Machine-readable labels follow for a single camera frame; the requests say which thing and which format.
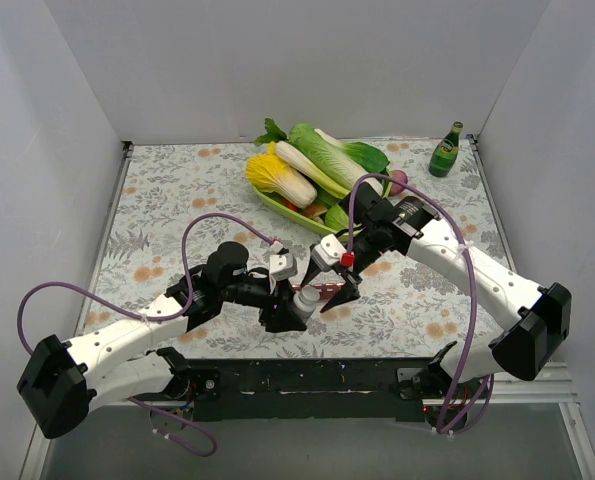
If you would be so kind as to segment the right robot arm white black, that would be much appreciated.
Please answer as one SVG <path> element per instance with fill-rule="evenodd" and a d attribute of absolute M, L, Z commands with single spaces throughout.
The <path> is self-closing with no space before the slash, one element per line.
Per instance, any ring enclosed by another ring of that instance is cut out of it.
<path fill-rule="evenodd" d="M 333 307 L 359 297 L 360 274 L 388 251 L 396 251 L 442 275 L 476 302 L 499 329 L 469 344 L 444 347 L 419 376 L 441 397 L 452 397 L 473 378 L 506 372 L 533 380 L 567 338 L 570 291 L 559 283 L 543 287 L 493 260 L 476 247 L 460 243 L 450 223 L 428 204 L 408 196 L 398 204 L 361 184 L 355 196 L 341 203 L 362 229 L 346 244 L 333 234 L 311 248 L 302 282 L 335 271 L 344 286 L 326 303 Z"/>

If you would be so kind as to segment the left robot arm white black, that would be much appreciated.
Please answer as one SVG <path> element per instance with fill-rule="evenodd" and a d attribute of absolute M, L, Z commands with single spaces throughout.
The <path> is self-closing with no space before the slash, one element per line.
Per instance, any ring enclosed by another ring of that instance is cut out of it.
<path fill-rule="evenodd" d="M 225 242 L 136 318 L 69 340 L 41 340 L 17 390 L 43 435 L 58 438 L 90 411 L 126 397 L 160 392 L 177 400 L 199 386 L 184 357 L 158 345 L 215 318 L 224 303 L 258 309 L 269 333 L 304 331 L 320 294 L 310 285 L 293 288 L 294 257 L 282 249 L 267 268 L 253 270 L 248 259 L 243 245 Z"/>

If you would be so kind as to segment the white pill bottle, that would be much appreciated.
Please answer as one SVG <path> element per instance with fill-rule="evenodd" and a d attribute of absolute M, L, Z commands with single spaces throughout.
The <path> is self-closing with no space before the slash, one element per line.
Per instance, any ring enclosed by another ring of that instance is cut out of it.
<path fill-rule="evenodd" d="M 311 285 L 301 287 L 293 296 L 293 310 L 301 319 L 308 319 L 316 310 L 320 292 Z"/>

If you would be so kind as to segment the red weekly pill organizer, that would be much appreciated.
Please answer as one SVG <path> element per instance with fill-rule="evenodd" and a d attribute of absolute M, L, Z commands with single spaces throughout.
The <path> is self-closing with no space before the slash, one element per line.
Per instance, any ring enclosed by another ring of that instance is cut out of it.
<path fill-rule="evenodd" d="M 311 284 L 311 287 L 319 290 L 320 292 L 325 292 L 327 294 L 332 294 L 339 291 L 344 286 L 343 282 L 328 282 L 328 283 L 315 283 Z"/>

